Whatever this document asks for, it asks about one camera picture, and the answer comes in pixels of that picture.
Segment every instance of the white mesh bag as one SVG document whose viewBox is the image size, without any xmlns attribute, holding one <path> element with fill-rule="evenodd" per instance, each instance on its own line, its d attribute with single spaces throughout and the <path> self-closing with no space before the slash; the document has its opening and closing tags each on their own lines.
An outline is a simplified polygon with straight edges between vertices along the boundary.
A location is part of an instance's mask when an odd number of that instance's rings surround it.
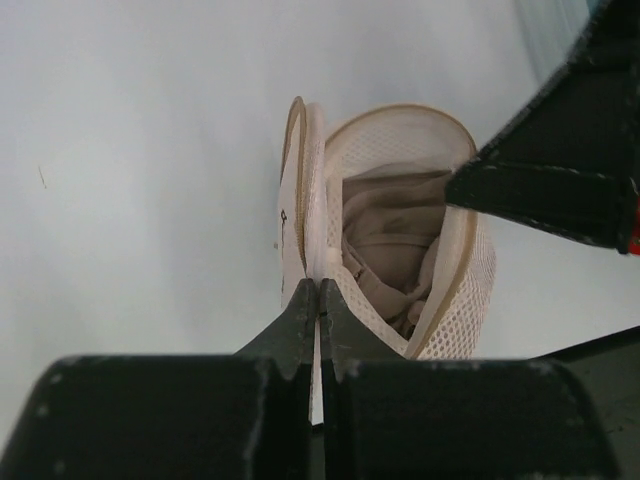
<svg viewBox="0 0 640 480">
<path fill-rule="evenodd" d="M 371 110 L 326 137 L 320 107 L 296 98 L 287 122 L 278 199 L 283 306 L 300 279 L 319 282 L 331 278 L 353 314 L 404 357 L 469 357 L 487 311 L 495 272 L 495 253 L 483 216 L 445 207 L 440 191 L 437 198 L 429 200 L 427 207 L 441 211 L 442 217 L 437 224 L 438 241 L 431 247 L 430 288 L 426 297 L 411 304 L 419 310 L 410 323 L 404 321 L 411 327 L 407 334 L 406 329 L 401 332 L 389 318 L 383 318 L 384 308 L 374 307 L 358 275 L 346 266 L 348 230 L 343 208 L 348 204 L 344 203 L 343 188 L 391 185 L 404 182 L 402 179 L 411 183 L 414 178 L 449 174 L 474 153 L 467 130 L 454 118 L 429 107 L 402 104 Z M 399 188 L 402 196 L 402 187 L 385 188 L 394 192 Z M 366 214 L 369 205 L 363 205 Z M 386 234 L 398 221 L 403 224 L 405 210 L 384 204 L 381 208 L 383 214 L 391 212 L 393 219 L 388 224 L 382 222 L 378 233 Z M 369 216 L 375 225 L 383 217 L 371 212 Z M 378 263 L 376 256 L 369 258 Z M 396 260 L 390 258 L 387 263 Z M 421 268 L 416 266 L 419 275 Z"/>
</svg>

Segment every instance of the red part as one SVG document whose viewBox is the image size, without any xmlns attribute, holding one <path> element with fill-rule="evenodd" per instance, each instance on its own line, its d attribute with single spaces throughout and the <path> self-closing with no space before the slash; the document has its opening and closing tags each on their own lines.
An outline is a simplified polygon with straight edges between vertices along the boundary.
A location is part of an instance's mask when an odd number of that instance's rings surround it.
<svg viewBox="0 0 640 480">
<path fill-rule="evenodd" d="M 629 253 L 633 255 L 640 255 L 640 199 L 638 199 L 638 208 L 636 209 L 636 223 L 633 226 L 631 242 L 629 243 Z"/>
</svg>

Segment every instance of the cloth inside bag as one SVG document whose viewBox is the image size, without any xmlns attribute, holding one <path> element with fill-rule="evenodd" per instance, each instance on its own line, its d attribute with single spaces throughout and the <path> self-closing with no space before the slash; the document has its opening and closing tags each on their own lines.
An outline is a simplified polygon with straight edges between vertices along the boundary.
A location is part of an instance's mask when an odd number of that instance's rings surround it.
<svg viewBox="0 0 640 480">
<path fill-rule="evenodd" d="M 450 178 L 429 172 L 343 184 L 343 264 L 405 339 L 431 291 Z"/>
</svg>

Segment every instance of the white background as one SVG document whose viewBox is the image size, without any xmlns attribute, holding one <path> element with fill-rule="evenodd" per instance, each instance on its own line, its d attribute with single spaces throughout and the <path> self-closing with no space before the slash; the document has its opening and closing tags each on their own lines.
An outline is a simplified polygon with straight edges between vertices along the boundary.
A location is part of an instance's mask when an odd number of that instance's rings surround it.
<svg viewBox="0 0 640 480">
<path fill-rule="evenodd" d="M 539 85 L 517 16 L 511 0 L 0 3 L 0 444 L 60 356 L 232 352 L 278 314 L 295 95 L 330 121 L 431 104 L 483 144 Z M 637 260 L 492 224 L 479 356 L 638 323 Z"/>
</svg>

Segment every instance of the black plastic part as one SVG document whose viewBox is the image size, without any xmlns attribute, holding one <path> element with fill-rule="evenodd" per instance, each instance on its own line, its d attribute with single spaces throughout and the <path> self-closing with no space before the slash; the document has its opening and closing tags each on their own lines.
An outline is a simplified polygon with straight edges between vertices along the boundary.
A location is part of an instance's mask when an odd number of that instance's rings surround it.
<svg viewBox="0 0 640 480">
<path fill-rule="evenodd" d="M 640 185 L 640 2 L 602 0 L 566 63 L 447 202 L 627 253 Z"/>
<path fill-rule="evenodd" d="M 550 354 L 591 397 L 622 470 L 640 478 L 640 327 Z"/>
<path fill-rule="evenodd" d="M 320 301 L 326 478 L 618 478 L 559 364 L 397 361 L 333 281 Z"/>
<path fill-rule="evenodd" d="M 307 478 L 316 304 L 313 282 L 301 283 L 267 329 L 274 343 L 259 336 L 238 356 L 55 363 L 0 478 Z"/>
</svg>

